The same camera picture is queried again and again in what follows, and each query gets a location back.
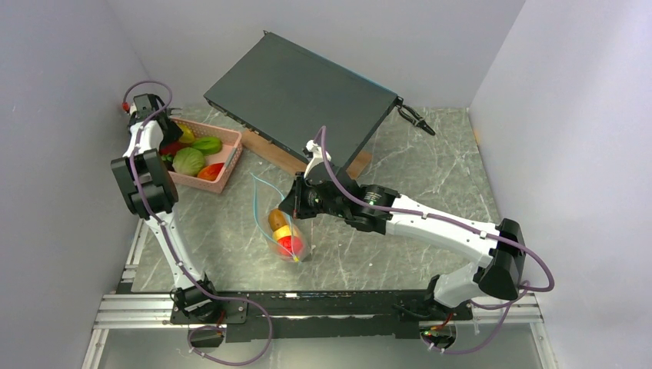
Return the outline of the brown potato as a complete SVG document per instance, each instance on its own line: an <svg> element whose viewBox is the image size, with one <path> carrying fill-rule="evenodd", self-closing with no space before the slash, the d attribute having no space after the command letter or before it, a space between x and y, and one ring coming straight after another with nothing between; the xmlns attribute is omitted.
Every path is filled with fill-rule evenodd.
<svg viewBox="0 0 652 369"><path fill-rule="evenodd" d="M272 231L288 226L284 213L278 208L272 209L268 214L268 225Z"/></svg>

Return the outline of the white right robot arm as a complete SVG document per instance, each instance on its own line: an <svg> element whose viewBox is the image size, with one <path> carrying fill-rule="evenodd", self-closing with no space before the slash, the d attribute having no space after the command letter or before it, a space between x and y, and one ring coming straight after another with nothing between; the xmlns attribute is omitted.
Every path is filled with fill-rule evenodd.
<svg viewBox="0 0 652 369"><path fill-rule="evenodd" d="M423 302L433 319L442 319L475 297L518 299L524 289L526 253L516 221L471 221L429 208L390 188L359 185L347 175L340 179L336 184L325 174L304 178L299 172L279 208L295 219L332 215L358 231L413 238L465 257L464 267L431 279Z"/></svg>

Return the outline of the red apple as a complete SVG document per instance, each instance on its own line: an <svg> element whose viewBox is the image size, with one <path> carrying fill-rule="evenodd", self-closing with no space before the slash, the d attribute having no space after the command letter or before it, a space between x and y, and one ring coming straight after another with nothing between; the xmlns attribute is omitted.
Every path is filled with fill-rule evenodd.
<svg viewBox="0 0 652 369"><path fill-rule="evenodd" d="M161 156L170 155L170 156L174 157L177 154L178 151L180 151L183 148L187 148L187 147L188 147L187 144L176 141L176 142L172 142L169 145L166 145L164 147L159 148L158 152L159 152L159 154Z"/></svg>

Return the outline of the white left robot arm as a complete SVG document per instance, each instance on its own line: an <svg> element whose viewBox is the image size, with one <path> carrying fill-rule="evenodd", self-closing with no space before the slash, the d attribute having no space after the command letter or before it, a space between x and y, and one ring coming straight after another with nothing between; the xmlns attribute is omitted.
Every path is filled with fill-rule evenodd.
<svg viewBox="0 0 652 369"><path fill-rule="evenodd" d="M185 247L173 207L178 192L159 148L176 142L183 131L168 117L155 94L137 95L123 108L129 114L130 142L126 152L111 161L111 170L128 210L153 232L171 269L171 299L178 313L203 323L221 312L220 300L206 273L197 268Z"/></svg>

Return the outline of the red tomato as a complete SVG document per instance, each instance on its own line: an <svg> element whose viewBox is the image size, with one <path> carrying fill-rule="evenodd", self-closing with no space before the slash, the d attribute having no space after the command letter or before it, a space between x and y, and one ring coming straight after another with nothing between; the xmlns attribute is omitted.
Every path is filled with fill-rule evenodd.
<svg viewBox="0 0 652 369"><path fill-rule="evenodd" d="M304 242L298 236L284 236L277 240L278 251L282 256L299 257L304 251Z"/></svg>

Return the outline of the clear zip top bag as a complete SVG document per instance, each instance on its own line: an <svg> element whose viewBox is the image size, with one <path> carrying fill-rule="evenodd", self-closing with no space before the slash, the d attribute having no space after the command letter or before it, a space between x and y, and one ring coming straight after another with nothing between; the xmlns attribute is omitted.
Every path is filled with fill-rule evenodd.
<svg viewBox="0 0 652 369"><path fill-rule="evenodd" d="M280 210L284 195L268 181L252 173L250 176L254 184L254 222L268 248L283 261L301 263L311 253L311 248L291 216Z"/></svg>

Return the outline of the yellow lemon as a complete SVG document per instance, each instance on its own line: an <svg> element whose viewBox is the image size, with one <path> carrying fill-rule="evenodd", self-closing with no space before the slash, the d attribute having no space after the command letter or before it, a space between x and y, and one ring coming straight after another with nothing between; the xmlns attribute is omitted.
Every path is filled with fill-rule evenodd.
<svg viewBox="0 0 652 369"><path fill-rule="evenodd" d="M272 239L275 242L281 243L284 239L299 238L300 236L300 231L294 225L285 225L273 231Z"/></svg>

